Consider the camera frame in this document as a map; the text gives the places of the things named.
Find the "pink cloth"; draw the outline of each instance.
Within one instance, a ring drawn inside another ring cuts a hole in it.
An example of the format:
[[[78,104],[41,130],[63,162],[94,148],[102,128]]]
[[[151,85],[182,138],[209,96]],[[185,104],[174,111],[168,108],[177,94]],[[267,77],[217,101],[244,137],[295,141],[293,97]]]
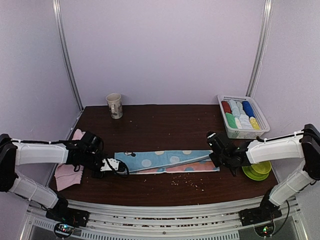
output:
[[[179,166],[168,167],[163,171],[159,171],[162,168],[151,168],[147,170],[141,170],[132,172],[131,174],[163,174],[163,173],[202,173],[202,172],[219,172],[220,169],[215,167],[212,161],[206,162],[193,162]]]
[[[84,134],[84,131],[77,129],[73,134],[72,140],[80,140]],[[75,167],[71,164],[59,164],[56,167],[54,176],[56,181],[56,189],[58,191],[66,189],[74,184],[80,184],[84,167],[80,166],[80,169],[77,172],[75,172],[74,169]]]

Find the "lavender wall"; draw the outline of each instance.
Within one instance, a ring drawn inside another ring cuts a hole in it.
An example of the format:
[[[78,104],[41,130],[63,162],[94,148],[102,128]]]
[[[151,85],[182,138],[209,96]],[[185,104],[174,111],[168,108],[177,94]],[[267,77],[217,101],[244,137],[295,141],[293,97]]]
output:
[[[320,129],[320,1],[277,0],[274,3],[268,47],[255,99],[275,137],[301,130],[313,123]],[[273,162],[281,180],[300,160]],[[308,186],[298,202],[310,230],[319,239],[320,185]]]
[[[0,0],[0,133],[65,139],[78,109],[63,63],[51,1]],[[51,164],[20,170],[45,183]],[[1,239],[18,239],[28,203],[0,193]]]
[[[64,0],[82,102],[112,92],[132,104],[212,104],[244,96],[264,0]]]

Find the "yellow rolled towel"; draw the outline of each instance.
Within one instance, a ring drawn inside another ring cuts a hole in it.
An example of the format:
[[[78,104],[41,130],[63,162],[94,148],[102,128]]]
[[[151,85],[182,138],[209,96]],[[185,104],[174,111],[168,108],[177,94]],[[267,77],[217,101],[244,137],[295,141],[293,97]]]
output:
[[[259,124],[258,124],[257,120],[256,120],[253,116],[249,118],[249,121],[250,121],[253,129],[255,129],[255,130],[261,130],[260,127],[259,127]]]

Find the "dark wooden table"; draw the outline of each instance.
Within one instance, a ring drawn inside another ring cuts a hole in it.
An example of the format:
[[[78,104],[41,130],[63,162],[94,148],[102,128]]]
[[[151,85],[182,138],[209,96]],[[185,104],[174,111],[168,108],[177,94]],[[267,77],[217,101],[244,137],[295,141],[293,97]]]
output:
[[[130,105],[114,120],[105,106],[86,107],[76,126],[104,140],[104,149],[115,152],[208,150],[206,133],[225,131],[218,105]],[[233,177],[220,172],[91,177],[85,169],[80,185],[61,193],[76,201],[123,206],[184,206],[212,204],[262,196],[277,184],[273,174],[253,181],[242,170]],[[56,189],[53,178],[51,188]]]

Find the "white basket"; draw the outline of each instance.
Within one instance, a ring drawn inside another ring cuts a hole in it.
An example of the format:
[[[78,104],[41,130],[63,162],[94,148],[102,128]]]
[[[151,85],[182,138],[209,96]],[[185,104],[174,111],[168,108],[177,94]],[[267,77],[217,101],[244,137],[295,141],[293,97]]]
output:
[[[221,115],[223,117],[223,122],[226,130],[226,134],[228,135],[228,138],[230,139],[255,139],[257,137],[260,137],[262,134],[267,133],[270,131],[270,126],[263,115],[261,109],[259,108],[258,104],[255,100],[253,100],[249,96],[225,96],[225,95],[218,95],[218,101],[220,105],[220,111]],[[259,127],[261,130],[251,130],[251,129],[237,129],[232,128],[229,126],[226,114],[224,111],[224,108],[222,107],[222,101],[230,101],[235,100],[236,102],[243,102],[248,101],[253,109],[253,113],[255,116],[256,121],[259,124]]]

